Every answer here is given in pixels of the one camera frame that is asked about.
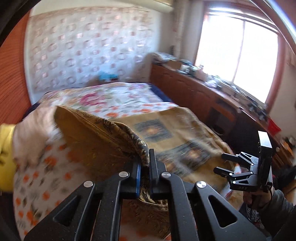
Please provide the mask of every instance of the metal screw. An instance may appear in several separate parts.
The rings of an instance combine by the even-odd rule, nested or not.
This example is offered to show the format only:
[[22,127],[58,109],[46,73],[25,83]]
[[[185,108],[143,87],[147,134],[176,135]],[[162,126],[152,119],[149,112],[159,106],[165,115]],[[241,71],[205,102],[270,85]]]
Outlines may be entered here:
[[85,181],[83,186],[85,186],[86,188],[90,188],[93,185],[92,181]]
[[169,178],[171,176],[171,174],[169,172],[163,172],[161,174],[161,176],[164,177],[164,178]]
[[119,176],[120,177],[127,177],[128,176],[128,172],[124,172],[124,171],[123,172],[120,172],[119,173]]
[[196,186],[198,186],[199,188],[205,188],[207,184],[204,181],[199,181],[196,183]]

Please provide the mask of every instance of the wallpaper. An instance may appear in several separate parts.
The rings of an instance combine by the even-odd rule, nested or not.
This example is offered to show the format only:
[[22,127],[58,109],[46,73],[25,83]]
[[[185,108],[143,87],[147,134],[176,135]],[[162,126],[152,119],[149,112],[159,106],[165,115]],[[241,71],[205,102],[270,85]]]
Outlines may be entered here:
[[141,81],[153,35],[149,11],[82,7],[32,16],[25,39],[31,102],[46,92],[97,85],[102,73]]

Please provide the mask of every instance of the window frame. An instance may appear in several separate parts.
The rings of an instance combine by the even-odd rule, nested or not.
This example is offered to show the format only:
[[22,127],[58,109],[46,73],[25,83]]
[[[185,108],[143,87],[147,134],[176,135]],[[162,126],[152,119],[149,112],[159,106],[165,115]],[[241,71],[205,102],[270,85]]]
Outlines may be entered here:
[[[237,61],[237,67],[234,73],[234,76],[232,78],[232,81],[227,81],[229,84],[234,85],[236,88],[240,89],[243,92],[246,92],[245,90],[243,90],[242,88],[240,88],[239,86],[234,84],[234,79],[237,73],[237,69],[239,66],[239,61],[240,61],[240,57],[241,57],[241,53],[242,53],[242,46],[243,46],[243,41],[244,41],[244,28],[245,28],[245,22],[251,22],[253,24],[257,24],[261,27],[264,27],[270,31],[275,32],[278,35],[278,53],[277,53],[277,59],[276,59],[276,67],[275,67],[275,72],[274,72],[274,78],[272,80],[272,84],[271,87],[269,89],[269,93],[268,96],[266,98],[265,103],[262,103],[261,101],[259,101],[256,97],[252,96],[249,93],[246,93],[249,97],[251,97],[252,99],[254,99],[257,103],[259,103],[260,105],[262,105],[263,107],[265,107],[266,112],[269,113],[272,109],[272,106],[275,102],[275,99],[277,97],[277,93],[282,81],[282,75],[283,75],[283,71],[284,71],[284,63],[285,63],[285,39],[282,36],[281,32],[278,30],[278,28],[270,21],[270,19],[268,19],[266,17],[266,15],[259,9],[256,7],[252,7],[249,5],[244,5],[244,4],[239,4],[239,3],[232,3],[232,2],[217,2],[217,1],[209,1],[209,2],[205,2],[205,6],[204,6],[204,18],[203,18],[203,22],[204,23],[205,19],[207,18],[207,16],[209,16],[209,12],[215,12],[215,10],[210,10],[210,8],[213,7],[217,7],[217,8],[233,8],[233,9],[237,9],[237,10],[241,10],[243,12],[246,12],[247,14],[240,14],[240,13],[233,13],[236,14],[242,18],[246,17],[250,18],[252,20],[261,22],[262,24],[268,25],[269,27],[273,28],[270,29],[264,25],[261,25],[260,23],[256,23],[253,21],[249,21],[248,19],[241,19],[238,17],[238,19],[241,19],[243,21],[243,37],[242,37],[242,44],[241,44],[241,48],[240,48],[240,53],[238,56],[238,61]],[[198,49],[199,49],[199,45],[200,45],[200,41],[198,43],[197,46],[197,51],[196,51],[196,58],[197,58],[197,54],[198,54]]]

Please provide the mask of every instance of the window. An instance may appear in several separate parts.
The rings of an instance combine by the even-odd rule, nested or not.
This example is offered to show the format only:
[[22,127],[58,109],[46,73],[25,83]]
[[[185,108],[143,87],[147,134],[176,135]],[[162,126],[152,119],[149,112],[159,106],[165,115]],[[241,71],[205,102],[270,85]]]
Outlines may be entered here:
[[278,32],[239,9],[212,7],[205,16],[195,65],[265,103],[274,79]]

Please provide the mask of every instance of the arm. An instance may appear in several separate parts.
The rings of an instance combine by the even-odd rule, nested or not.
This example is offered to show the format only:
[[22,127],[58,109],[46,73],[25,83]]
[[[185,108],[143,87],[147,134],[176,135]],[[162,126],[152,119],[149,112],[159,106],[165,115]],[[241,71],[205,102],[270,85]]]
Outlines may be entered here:
[[259,208],[257,211],[266,230],[272,236],[275,236],[287,221],[293,208],[293,204],[285,199],[284,194],[280,190],[276,190],[270,204],[265,204],[263,208]]

